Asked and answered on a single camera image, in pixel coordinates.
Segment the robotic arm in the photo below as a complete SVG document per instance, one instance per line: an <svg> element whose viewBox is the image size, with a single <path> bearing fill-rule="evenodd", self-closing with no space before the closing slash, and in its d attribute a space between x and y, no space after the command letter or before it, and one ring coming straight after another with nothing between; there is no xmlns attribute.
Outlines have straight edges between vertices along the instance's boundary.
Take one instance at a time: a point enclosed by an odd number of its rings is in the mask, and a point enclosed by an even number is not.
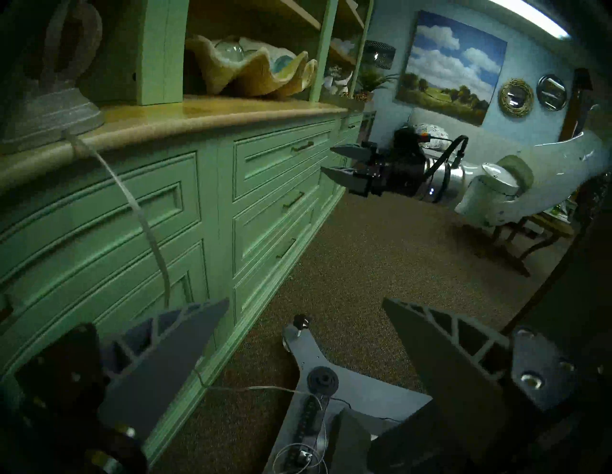
<svg viewBox="0 0 612 474"><path fill-rule="evenodd" d="M419 147L430 138L402 127L394 134L394 148L388 156L377 153L376 144L370 142L332 147L332 151L357 161L356 168L323 168L323 172L355 194L403 194L442 204L471 224L485 227L518 221L553 207L609 167L609 149L591 130L481 165L463 160L467 136L452 141L437 160L426 157Z"/></svg>

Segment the wall sconce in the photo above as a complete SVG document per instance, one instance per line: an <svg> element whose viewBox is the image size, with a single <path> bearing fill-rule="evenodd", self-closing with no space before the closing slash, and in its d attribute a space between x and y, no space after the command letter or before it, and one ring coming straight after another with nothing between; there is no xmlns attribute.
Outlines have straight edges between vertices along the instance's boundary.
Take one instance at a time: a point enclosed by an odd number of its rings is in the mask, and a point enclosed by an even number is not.
<svg viewBox="0 0 612 474"><path fill-rule="evenodd" d="M361 61L366 64L373 64L381 69L391 69L394 57L395 48L393 46L379 43L378 41L366 40Z"/></svg>

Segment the carpet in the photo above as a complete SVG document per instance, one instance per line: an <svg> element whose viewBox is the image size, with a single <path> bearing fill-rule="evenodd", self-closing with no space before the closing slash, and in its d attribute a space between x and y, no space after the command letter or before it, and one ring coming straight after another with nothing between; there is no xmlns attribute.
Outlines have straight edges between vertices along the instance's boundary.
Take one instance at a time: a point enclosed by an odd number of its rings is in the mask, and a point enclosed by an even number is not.
<svg viewBox="0 0 612 474"><path fill-rule="evenodd" d="M502 238L509 234L505 229ZM534 241L518 235L518 251ZM423 391L381 309L401 298L475 316L501 329L544 282L569 242L529 255L526 278L495 254L486 235L452 211L394 194L345 194L215 382L226 387L294 388L298 370L281 344L296 313L333 363ZM209 391L152 469L165 473L259 474L291 395Z"/></svg>

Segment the ceiling light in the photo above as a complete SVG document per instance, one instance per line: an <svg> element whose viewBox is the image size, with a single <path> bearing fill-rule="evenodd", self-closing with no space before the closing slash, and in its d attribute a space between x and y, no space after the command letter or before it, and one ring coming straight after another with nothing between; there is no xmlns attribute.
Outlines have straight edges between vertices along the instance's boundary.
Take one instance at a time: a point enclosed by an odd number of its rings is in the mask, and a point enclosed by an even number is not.
<svg viewBox="0 0 612 474"><path fill-rule="evenodd" d="M541 11L533 8L523 0L490 0L497 5L521 15L525 20L529 20L536 26L542 28L546 33L551 34L560 40L568 39L570 36L563 28L548 18Z"/></svg>

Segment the pillow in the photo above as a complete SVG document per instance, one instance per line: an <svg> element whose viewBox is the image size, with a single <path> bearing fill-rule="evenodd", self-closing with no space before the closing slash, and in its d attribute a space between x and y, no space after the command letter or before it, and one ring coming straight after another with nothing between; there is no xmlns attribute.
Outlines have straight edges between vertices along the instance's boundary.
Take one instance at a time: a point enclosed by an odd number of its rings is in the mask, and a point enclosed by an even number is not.
<svg viewBox="0 0 612 474"><path fill-rule="evenodd" d="M432 137L438 136L440 138L448 138L449 134L444 131L442 127L432 124L419 124L414 126L414 133L420 135L421 133L429 133ZM419 143L421 148L429 148L431 150L437 150L443 152L446 150L450 141L446 140L438 140L436 138L432 138L428 143Z"/></svg>

